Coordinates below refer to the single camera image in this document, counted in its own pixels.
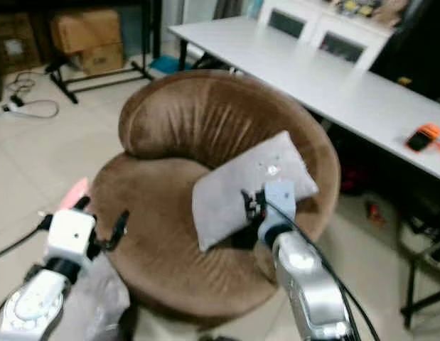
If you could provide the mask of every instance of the black metal frame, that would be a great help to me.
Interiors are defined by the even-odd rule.
[[[414,285],[415,285],[417,268],[425,260],[425,257],[429,256],[430,254],[433,254],[433,252],[435,252],[438,249],[440,249],[440,242],[431,245],[430,247],[422,251],[420,254],[416,255],[411,260],[409,278],[408,278],[408,287],[407,287],[406,306],[404,306],[400,310],[401,314],[403,314],[404,316],[404,326],[407,329],[411,328],[411,320],[415,312],[440,301],[440,291],[438,291],[437,293],[434,293],[430,296],[427,296],[426,298],[414,302]]]
[[[139,66],[136,62],[132,62],[132,67],[129,69],[118,70],[114,72],[103,73],[100,75],[92,75],[87,77],[79,77],[71,80],[64,80],[62,77],[62,72],[60,71],[60,67],[67,62],[65,58],[61,58],[60,61],[56,62],[55,66],[51,65],[49,68],[49,77],[54,82],[55,85],[62,91],[72,103],[79,103],[79,99],[76,97],[76,93],[84,92],[88,90],[94,90],[101,87],[108,87],[111,85],[118,85],[125,82],[132,82],[134,80],[148,79],[153,80],[154,77],[150,75],[146,71],[146,54],[147,54],[147,45],[150,31],[153,31],[153,44],[152,44],[152,52],[153,57],[158,58],[160,56],[160,44],[161,44],[161,0],[142,0],[141,1],[142,8],[142,66]],[[150,13],[153,12],[153,21],[151,22]],[[112,75],[120,75],[122,73],[128,72],[140,72],[141,75],[138,77],[133,77],[125,80],[119,80],[114,82],[106,82],[99,85],[93,85],[89,87],[81,87],[76,90],[69,90],[68,85],[76,82],[83,82],[85,80],[93,80],[97,78],[109,77]]]
[[[180,39],[180,57],[178,57],[178,70],[185,70],[186,64],[186,50],[188,47],[188,41],[185,39]]]

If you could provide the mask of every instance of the metal rack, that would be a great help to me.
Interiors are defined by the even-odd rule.
[[[62,72],[60,71],[60,68],[62,65],[66,64],[68,62],[68,59],[65,56],[60,56],[57,61],[52,63],[46,68],[46,72],[49,73],[50,79],[54,82],[54,84],[62,91],[72,103],[77,104],[79,102],[79,99],[76,96],[76,93],[78,92],[84,92],[88,90],[94,90],[101,87],[108,87],[111,85],[118,85],[125,82],[132,82],[134,80],[141,80],[141,79],[148,79],[153,80],[154,77],[150,75],[146,71],[146,54],[148,52],[147,47],[149,44],[149,36],[150,32],[153,33],[153,43],[152,43],[152,53],[154,58],[159,58],[160,56],[160,44],[161,44],[161,12],[162,12],[162,5],[161,0],[141,0],[141,8],[142,8],[142,66],[139,66],[138,63],[132,62],[132,66],[127,69],[118,70],[114,72],[107,72],[103,73],[101,75],[92,75],[87,77],[79,77],[74,78],[70,80],[64,80],[62,76]],[[120,75],[122,73],[128,73],[128,72],[140,72],[140,76],[138,77],[131,77],[129,79],[125,80],[119,80],[119,81],[113,81],[113,82],[106,82],[99,85],[92,85],[92,86],[86,86],[81,87],[76,90],[70,90],[68,89],[68,85],[71,85],[73,83],[79,83],[84,82],[86,80],[93,80],[103,77],[109,77],[112,75]]]

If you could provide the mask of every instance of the cardboard box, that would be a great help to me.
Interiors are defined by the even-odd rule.
[[[27,13],[0,14],[0,37],[33,37],[33,30]]]
[[[111,9],[64,13],[50,29],[57,49],[67,54],[122,42],[119,15]]]
[[[123,63],[123,45],[121,43],[99,46],[79,53],[79,64],[86,75],[98,75],[121,69]]]
[[[0,15],[0,73],[26,70],[40,64],[27,14]]]

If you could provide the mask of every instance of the velvet upholstery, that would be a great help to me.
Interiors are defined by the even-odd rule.
[[[296,215],[316,240],[338,198],[338,159],[323,129],[294,100],[257,80],[209,70],[165,77],[129,98],[119,120],[124,153],[95,178],[90,209],[104,238],[121,210],[130,210],[128,234],[109,258],[135,299],[212,325],[272,296],[268,251],[227,244],[199,251],[191,195],[210,169],[284,129],[319,187],[298,203]]]

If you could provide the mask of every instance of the orange device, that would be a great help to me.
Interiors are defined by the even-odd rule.
[[[431,142],[440,137],[440,128],[432,123],[419,127],[406,141],[406,146],[413,151],[424,150]]]

